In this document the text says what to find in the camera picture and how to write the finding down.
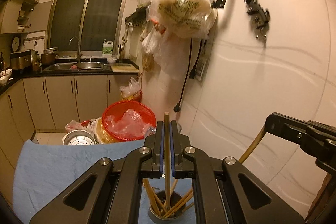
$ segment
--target tiled floor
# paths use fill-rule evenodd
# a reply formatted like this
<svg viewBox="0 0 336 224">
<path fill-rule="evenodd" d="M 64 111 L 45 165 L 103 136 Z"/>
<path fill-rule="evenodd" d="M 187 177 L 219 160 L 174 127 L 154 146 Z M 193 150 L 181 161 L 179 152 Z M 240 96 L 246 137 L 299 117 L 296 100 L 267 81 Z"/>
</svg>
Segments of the tiled floor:
<svg viewBox="0 0 336 224">
<path fill-rule="evenodd" d="M 63 145 L 62 138 L 65 133 L 36 133 L 35 138 L 39 144 Z"/>
</svg>

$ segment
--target window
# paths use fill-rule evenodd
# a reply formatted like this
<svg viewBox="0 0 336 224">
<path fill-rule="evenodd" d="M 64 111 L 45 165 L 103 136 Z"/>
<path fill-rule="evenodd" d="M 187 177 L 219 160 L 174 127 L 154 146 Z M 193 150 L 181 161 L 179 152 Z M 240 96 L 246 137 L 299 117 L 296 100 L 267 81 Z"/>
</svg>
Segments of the window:
<svg viewBox="0 0 336 224">
<path fill-rule="evenodd" d="M 118 41 L 123 3 L 124 0 L 55 0 L 49 24 L 50 47 L 58 47 L 61 52 L 77 51 L 77 43 L 69 45 L 69 40 L 77 36 L 81 51 L 101 52 L 104 39 Z"/>
</svg>

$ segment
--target white bowl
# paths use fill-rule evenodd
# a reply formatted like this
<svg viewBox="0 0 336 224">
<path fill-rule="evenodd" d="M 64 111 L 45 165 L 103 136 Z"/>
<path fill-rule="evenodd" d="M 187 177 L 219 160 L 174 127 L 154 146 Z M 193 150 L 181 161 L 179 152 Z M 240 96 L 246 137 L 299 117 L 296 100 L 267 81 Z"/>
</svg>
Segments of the white bowl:
<svg viewBox="0 0 336 224">
<path fill-rule="evenodd" d="M 12 69 L 6 69 L 7 77 L 10 78 L 12 75 Z M 0 72 L 0 77 L 5 76 L 5 71 Z"/>
<path fill-rule="evenodd" d="M 106 59 L 107 59 L 107 62 L 108 62 L 109 64 L 111 64 L 111 63 L 115 63 L 115 62 L 117 61 L 117 59 L 116 59 L 115 57 L 107 57 Z"/>
<path fill-rule="evenodd" d="M 1 86 L 7 84 L 7 81 L 8 81 L 8 76 L 2 76 L 2 77 L 0 77 L 0 85 Z"/>
</svg>

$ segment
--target wooden stick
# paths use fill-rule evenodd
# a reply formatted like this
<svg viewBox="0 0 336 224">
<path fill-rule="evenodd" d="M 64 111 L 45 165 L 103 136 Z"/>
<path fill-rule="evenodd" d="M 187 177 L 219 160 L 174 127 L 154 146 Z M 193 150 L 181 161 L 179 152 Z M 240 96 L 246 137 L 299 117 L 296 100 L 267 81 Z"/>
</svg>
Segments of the wooden stick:
<svg viewBox="0 0 336 224">
<path fill-rule="evenodd" d="M 194 206 L 194 202 L 190 203 L 187 207 L 184 207 L 182 213 L 191 208 L 192 206 Z"/>
<path fill-rule="evenodd" d="M 176 184 L 177 182 L 179 181 L 179 179 L 175 179 L 174 182 L 173 182 L 173 185 L 170 189 L 170 196 L 173 194 L 173 191 L 175 190 L 175 187 L 176 187 Z"/>
<path fill-rule="evenodd" d="M 164 159 L 165 159 L 165 186 L 166 186 L 166 209 L 170 209 L 170 152 L 169 152 L 169 112 L 165 112 L 165 139 L 164 139 Z"/>
<path fill-rule="evenodd" d="M 171 212 L 174 210 L 174 209 L 176 209 L 183 201 L 185 201 L 185 199 L 186 198 L 188 198 L 188 196 L 190 195 L 190 194 L 192 194 L 193 193 L 193 189 L 191 188 L 189 191 L 187 191 L 187 193 L 178 201 L 178 203 L 176 203 L 167 213 L 165 213 L 164 215 L 163 215 L 163 217 L 166 217 L 168 214 L 170 214 L 171 215 Z"/>
<path fill-rule="evenodd" d="M 166 216 L 163 216 L 165 218 L 168 218 L 171 214 L 175 213 L 178 209 L 180 209 L 184 204 L 186 204 L 192 197 L 194 196 L 193 193 L 191 193 L 182 203 L 180 203 L 174 210 L 172 210 L 170 213 L 166 213 Z"/>
<path fill-rule="evenodd" d="M 255 137 L 255 139 L 251 143 L 251 145 L 246 149 L 244 154 L 238 160 L 240 163 L 243 163 L 248 158 L 248 156 L 251 155 L 251 153 L 257 147 L 257 145 L 261 142 L 265 134 L 266 134 L 266 130 L 265 130 L 265 126 L 263 126 L 259 134 Z"/>
<path fill-rule="evenodd" d="M 164 207 L 164 205 L 162 204 L 161 200 L 159 199 L 159 197 L 158 197 L 157 194 L 155 193 L 153 187 L 152 187 L 152 190 L 153 190 L 153 195 L 154 195 L 154 198 L 155 198 L 155 200 L 156 200 L 156 203 L 161 207 L 161 210 L 164 210 L 165 213 L 167 213 L 166 208 Z"/>
<path fill-rule="evenodd" d="M 149 202 L 151 203 L 154 212 L 158 216 L 161 216 L 158 205 L 157 205 L 157 203 L 155 201 L 155 198 L 154 198 L 154 195 L 153 195 L 153 191 L 151 189 L 151 186 L 149 185 L 148 179 L 143 179 L 143 185 L 146 189 L 146 192 L 147 192 L 147 195 L 148 195 L 148 198 L 149 198 Z"/>
</svg>

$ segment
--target blue tablecloth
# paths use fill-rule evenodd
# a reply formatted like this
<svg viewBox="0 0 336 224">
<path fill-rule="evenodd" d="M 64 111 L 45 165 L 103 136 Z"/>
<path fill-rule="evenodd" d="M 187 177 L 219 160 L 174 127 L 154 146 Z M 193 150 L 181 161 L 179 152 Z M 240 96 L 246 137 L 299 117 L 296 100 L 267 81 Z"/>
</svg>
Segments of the blue tablecloth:
<svg viewBox="0 0 336 224">
<path fill-rule="evenodd" d="M 26 141 L 14 176 L 14 212 L 24 224 L 28 224 L 34 214 L 79 178 L 97 160 L 102 157 L 112 160 L 123 158 L 142 145 L 143 140 L 91 146 L 49 146 Z M 165 187 L 163 178 L 150 180 L 150 184 L 160 190 Z M 190 187 L 190 179 L 179 180 L 175 191 L 184 195 Z M 139 224 L 154 223 L 149 218 L 148 209 L 149 201 L 143 188 Z M 192 207 L 175 223 L 195 224 L 195 222 L 195 211 Z"/>
</svg>

